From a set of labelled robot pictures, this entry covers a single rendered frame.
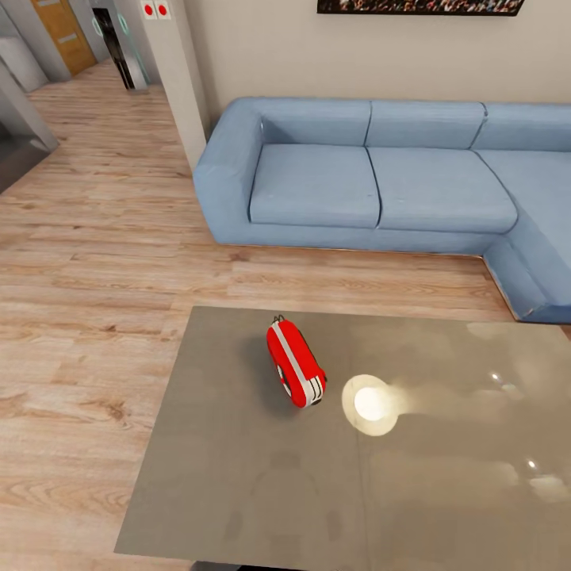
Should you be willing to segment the radio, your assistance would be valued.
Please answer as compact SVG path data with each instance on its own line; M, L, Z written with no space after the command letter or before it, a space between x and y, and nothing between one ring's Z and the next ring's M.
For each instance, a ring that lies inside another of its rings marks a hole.
M299 408L319 404L328 380L301 330L293 322L276 318L266 339L291 401Z

